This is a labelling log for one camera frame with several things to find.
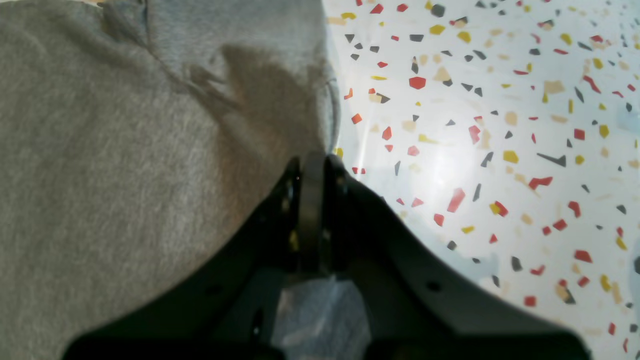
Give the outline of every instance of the black bracket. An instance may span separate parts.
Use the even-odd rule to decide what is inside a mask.
[[[568,329],[529,315],[434,256],[336,156],[293,159],[209,262],[145,307],[78,338],[65,360],[285,359],[271,347],[287,276],[349,278],[373,359],[587,359]]]

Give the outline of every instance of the screw hole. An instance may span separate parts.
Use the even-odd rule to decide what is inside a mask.
[[[434,293],[439,293],[442,291],[441,285],[435,281],[428,281],[427,289],[429,289],[430,291],[433,291]]]
[[[222,286],[219,284],[213,284],[210,287],[208,287],[204,292],[207,295],[217,295],[222,292]]]

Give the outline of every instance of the black plastic part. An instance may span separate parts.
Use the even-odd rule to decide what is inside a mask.
[[[301,273],[353,280],[371,328],[366,360],[588,358],[571,331],[486,293],[440,261],[340,159],[312,155],[303,174],[297,160],[290,163],[196,274],[81,337],[65,359],[283,359],[269,347],[276,306],[285,276]]]

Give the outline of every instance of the gray fabric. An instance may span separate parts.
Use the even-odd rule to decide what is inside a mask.
[[[320,1],[0,4],[0,359],[57,359],[332,147]]]

